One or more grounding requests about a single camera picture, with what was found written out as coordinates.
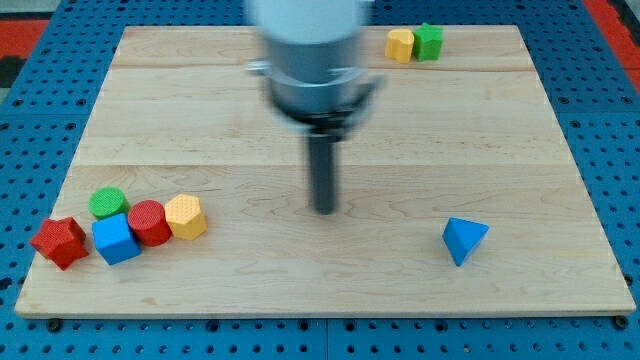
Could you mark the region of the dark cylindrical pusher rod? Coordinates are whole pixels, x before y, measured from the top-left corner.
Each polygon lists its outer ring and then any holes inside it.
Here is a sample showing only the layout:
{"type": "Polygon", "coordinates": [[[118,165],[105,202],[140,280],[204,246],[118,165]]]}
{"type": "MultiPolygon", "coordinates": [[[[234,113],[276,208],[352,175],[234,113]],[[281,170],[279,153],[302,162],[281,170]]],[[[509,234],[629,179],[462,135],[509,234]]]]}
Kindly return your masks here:
{"type": "Polygon", "coordinates": [[[329,215],[336,208],[334,141],[329,136],[307,140],[312,204],[316,212],[329,215]]]}

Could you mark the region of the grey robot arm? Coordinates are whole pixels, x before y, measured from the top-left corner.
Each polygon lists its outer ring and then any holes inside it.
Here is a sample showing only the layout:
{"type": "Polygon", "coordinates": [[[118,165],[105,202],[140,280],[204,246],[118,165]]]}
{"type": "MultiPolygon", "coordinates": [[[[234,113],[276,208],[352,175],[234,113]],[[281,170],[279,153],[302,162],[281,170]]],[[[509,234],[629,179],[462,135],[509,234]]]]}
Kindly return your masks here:
{"type": "Polygon", "coordinates": [[[275,113],[306,138],[311,203],[336,210],[335,145],[367,117],[380,86],[361,55],[372,4],[363,0],[247,0],[263,47],[251,72],[264,77],[275,113]]]}

